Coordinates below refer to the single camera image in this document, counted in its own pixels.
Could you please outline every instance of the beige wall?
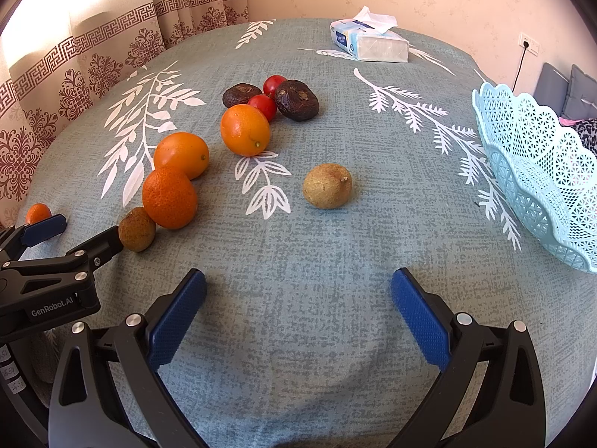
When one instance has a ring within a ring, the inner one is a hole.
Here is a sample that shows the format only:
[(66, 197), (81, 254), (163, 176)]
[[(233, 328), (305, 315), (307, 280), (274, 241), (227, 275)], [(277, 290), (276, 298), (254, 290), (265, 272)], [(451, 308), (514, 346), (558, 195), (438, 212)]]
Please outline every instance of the beige wall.
[(526, 53), (516, 93), (533, 93), (541, 66), (569, 75), (572, 64), (597, 77), (597, 44), (569, 0), (249, 0), (252, 20), (347, 18), (366, 4), (395, 15), (398, 25), (444, 40), (470, 53), (489, 77), (512, 87), (520, 62), (521, 31), (539, 42)]

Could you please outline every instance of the tissue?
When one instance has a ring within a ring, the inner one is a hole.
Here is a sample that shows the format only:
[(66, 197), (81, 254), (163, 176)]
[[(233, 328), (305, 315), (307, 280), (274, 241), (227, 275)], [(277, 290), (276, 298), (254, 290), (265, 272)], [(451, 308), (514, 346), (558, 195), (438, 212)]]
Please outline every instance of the tissue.
[(354, 18), (338, 20), (329, 26), (332, 41), (359, 61), (408, 62), (408, 40), (390, 28), (396, 18), (371, 13), (364, 6)]

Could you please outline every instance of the orange fruit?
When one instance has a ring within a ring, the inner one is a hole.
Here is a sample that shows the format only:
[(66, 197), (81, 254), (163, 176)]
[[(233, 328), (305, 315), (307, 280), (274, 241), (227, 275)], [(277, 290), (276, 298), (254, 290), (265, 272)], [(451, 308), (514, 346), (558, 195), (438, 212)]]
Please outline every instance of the orange fruit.
[(197, 194), (184, 172), (163, 167), (152, 171), (143, 184), (145, 212), (157, 225), (175, 229), (188, 224), (197, 211)]
[(210, 162), (210, 151), (197, 135), (179, 131), (166, 136), (153, 153), (155, 168), (180, 168), (189, 180), (199, 177)]
[(34, 203), (27, 211), (25, 223), (35, 224), (35, 222), (39, 222), (49, 217), (52, 217), (52, 212), (50, 212), (50, 208), (46, 204)]
[(222, 140), (231, 152), (255, 156), (269, 143), (269, 123), (264, 114), (248, 104), (237, 104), (226, 110), (220, 122)]

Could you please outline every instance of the kiwi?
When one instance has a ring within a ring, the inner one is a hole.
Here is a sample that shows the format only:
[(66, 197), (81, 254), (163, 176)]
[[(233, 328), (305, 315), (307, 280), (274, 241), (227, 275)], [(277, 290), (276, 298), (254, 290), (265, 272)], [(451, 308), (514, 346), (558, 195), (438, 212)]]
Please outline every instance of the kiwi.
[(143, 207), (135, 207), (120, 221), (118, 237), (129, 251), (141, 252), (153, 242), (155, 222)]
[(303, 195), (320, 209), (335, 209), (350, 198), (352, 177), (342, 165), (323, 164), (312, 169), (304, 179)]
[(281, 82), (276, 88), (274, 102), (280, 112), (293, 121), (305, 121), (319, 112), (317, 96), (299, 80)]
[(247, 104), (249, 99), (258, 94), (262, 94), (262, 90), (253, 84), (241, 82), (230, 89), (226, 89), (222, 95), (222, 103), (226, 107), (236, 106), (237, 104)]

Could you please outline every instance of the tissue pack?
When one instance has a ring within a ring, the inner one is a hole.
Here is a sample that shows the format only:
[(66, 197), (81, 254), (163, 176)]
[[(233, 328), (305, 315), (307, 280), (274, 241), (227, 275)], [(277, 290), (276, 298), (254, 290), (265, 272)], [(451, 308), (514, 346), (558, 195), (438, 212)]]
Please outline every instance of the tissue pack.
[(408, 40), (393, 31), (380, 32), (356, 18), (332, 22), (332, 41), (359, 61), (408, 62)]

